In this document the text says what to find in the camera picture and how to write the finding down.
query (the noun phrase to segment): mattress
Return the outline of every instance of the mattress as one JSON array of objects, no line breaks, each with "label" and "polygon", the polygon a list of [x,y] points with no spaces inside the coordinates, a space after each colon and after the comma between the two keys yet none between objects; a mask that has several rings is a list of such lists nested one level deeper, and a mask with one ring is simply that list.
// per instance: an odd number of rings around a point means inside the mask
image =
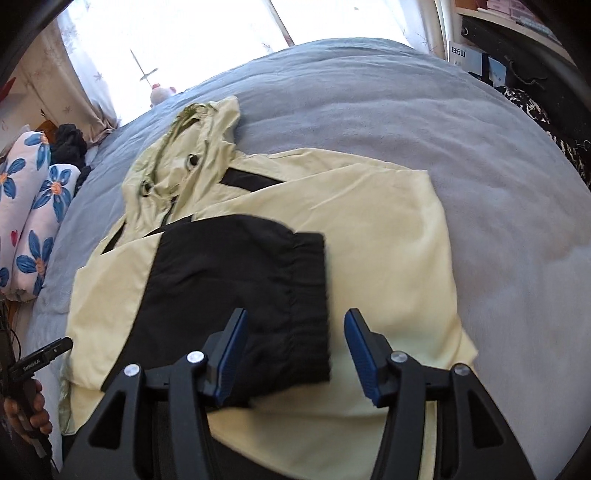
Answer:
[{"label": "mattress", "polygon": [[[476,368],[539,480],[591,424],[591,193],[540,127],[445,61],[388,40],[322,40],[222,73],[118,129],[56,238],[24,349],[64,335],[76,270],[124,210],[137,155],[195,101],[236,95],[247,154],[316,147],[426,169],[445,212]],[[60,361],[38,374],[57,418]],[[59,457],[60,438],[52,435]]]}]

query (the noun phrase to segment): hand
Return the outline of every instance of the hand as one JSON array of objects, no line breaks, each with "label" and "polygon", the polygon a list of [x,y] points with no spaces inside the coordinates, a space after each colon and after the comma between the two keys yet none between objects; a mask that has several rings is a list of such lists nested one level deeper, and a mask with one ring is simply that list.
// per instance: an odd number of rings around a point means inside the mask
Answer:
[{"label": "hand", "polygon": [[[37,388],[37,395],[33,400],[33,410],[36,412],[29,421],[33,428],[38,428],[45,435],[49,435],[53,430],[53,425],[49,421],[49,414],[43,407],[45,406],[45,397],[41,394],[43,387],[39,380],[35,380],[35,387]],[[22,428],[21,421],[18,419],[18,412],[20,407],[18,403],[11,398],[4,400],[4,412],[12,428],[28,443],[31,443],[31,439],[28,437],[27,432]]]}]

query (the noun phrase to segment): orange flower center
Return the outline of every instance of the orange flower center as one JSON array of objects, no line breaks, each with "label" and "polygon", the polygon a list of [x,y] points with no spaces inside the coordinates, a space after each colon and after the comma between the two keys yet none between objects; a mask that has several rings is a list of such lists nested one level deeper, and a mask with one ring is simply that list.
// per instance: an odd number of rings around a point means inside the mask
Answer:
[{"label": "orange flower center", "polygon": [[61,183],[58,181],[53,182],[50,189],[53,195],[59,195],[61,193]]},{"label": "orange flower center", "polygon": [[43,263],[43,260],[41,258],[35,259],[35,268],[37,269],[37,273],[39,275],[41,275],[42,277],[45,276],[45,263]]}]

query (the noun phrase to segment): red object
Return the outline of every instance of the red object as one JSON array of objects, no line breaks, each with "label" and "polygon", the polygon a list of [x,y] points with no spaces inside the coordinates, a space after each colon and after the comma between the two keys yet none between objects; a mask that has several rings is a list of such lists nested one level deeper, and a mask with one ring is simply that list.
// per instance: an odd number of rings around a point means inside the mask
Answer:
[{"label": "red object", "polygon": [[12,77],[8,83],[0,89],[0,102],[2,102],[8,96],[8,92],[10,92],[10,89],[12,88],[12,85],[14,85],[14,81],[16,79],[16,77]]}]

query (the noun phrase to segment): white plush toy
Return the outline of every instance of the white plush toy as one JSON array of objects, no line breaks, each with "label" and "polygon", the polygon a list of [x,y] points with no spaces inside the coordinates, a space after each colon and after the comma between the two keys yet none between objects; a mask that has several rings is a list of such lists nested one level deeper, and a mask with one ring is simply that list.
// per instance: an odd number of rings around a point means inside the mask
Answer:
[{"label": "white plush toy", "polygon": [[152,93],[150,93],[150,101],[152,102],[150,108],[164,102],[167,98],[176,95],[176,93],[177,89],[174,87],[162,87],[159,83],[154,83],[152,85]]}]

